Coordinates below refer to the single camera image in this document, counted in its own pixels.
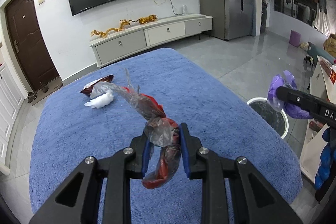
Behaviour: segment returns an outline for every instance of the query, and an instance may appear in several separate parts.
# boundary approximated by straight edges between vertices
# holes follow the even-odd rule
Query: purple stool
[[[301,35],[298,32],[291,30],[291,37],[289,39],[289,43],[294,47],[298,47],[300,45],[300,40]]]

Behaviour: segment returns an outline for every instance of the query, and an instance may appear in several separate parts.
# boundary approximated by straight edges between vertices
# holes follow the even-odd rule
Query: brown door
[[[11,43],[31,88],[58,77],[44,44],[33,0],[13,0],[5,9]]]

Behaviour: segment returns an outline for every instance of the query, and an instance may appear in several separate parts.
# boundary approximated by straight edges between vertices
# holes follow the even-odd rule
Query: door lock
[[[20,50],[19,50],[19,47],[17,46],[16,40],[14,40],[14,46],[15,46],[15,49],[16,49],[16,53],[19,53]]]

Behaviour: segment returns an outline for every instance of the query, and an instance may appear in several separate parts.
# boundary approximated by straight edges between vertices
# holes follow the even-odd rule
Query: blue towel
[[[203,146],[230,159],[247,157],[288,203],[300,192],[299,161],[288,144],[218,80],[176,51],[163,48],[95,71],[48,98],[31,152],[33,213],[86,156],[112,156],[142,133],[145,119],[121,96],[115,95],[106,107],[91,109],[84,106],[89,98],[78,93],[85,84],[109,74],[115,76],[115,84],[126,85],[124,68],[134,86],[140,85],[142,93],[163,104],[167,116],[178,124],[186,122]],[[159,153],[157,148],[149,172]],[[134,224],[200,223],[201,181],[187,179],[181,160],[176,175],[161,188],[148,190],[140,180],[131,180],[131,209]]]

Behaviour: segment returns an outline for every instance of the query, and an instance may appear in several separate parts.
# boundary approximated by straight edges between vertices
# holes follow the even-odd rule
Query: light switch
[[[42,4],[44,2],[44,0],[37,0],[38,4]]]

